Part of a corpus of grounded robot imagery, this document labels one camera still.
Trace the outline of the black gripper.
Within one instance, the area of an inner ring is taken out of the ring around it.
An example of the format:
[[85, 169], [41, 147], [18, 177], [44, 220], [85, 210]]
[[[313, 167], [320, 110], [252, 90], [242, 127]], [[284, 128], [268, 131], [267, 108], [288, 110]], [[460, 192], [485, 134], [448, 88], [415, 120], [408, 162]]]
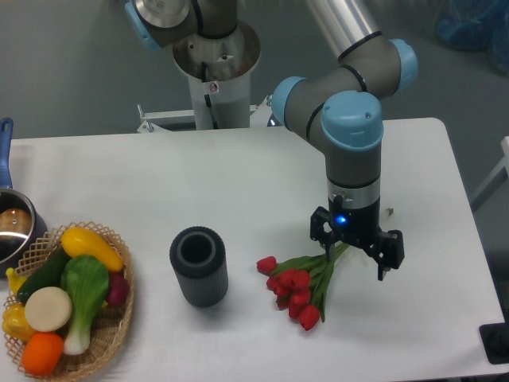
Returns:
[[[329, 211], [317, 207], [310, 217], [310, 239], [325, 250], [332, 261], [337, 239], [352, 246], [368, 247], [367, 254], [377, 263], [377, 278], [383, 281], [391, 269], [399, 269], [404, 260], [403, 234], [399, 230], [381, 231], [379, 227], [380, 199], [361, 209], [339, 207], [328, 201]], [[326, 232], [329, 224], [332, 231]]]

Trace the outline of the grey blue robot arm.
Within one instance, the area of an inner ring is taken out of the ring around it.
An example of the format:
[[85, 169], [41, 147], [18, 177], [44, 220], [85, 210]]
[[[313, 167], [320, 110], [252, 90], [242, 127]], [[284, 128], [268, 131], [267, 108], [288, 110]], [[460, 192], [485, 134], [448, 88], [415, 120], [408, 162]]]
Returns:
[[[380, 100], [418, 73], [414, 50], [383, 36], [361, 1], [310, 1], [338, 65], [315, 80], [292, 76], [274, 90], [271, 110], [325, 159], [328, 207], [310, 236], [326, 252], [338, 242], [365, 251], [383, 278], [404, 258], [402, 233], [379, 226], [383, 117]], [[234, 1], [128, 1], [127, 16], [149, 49], [171, 46], [187, 76], [199, 130], [248, 127], [250, 74], [261, 45]]]

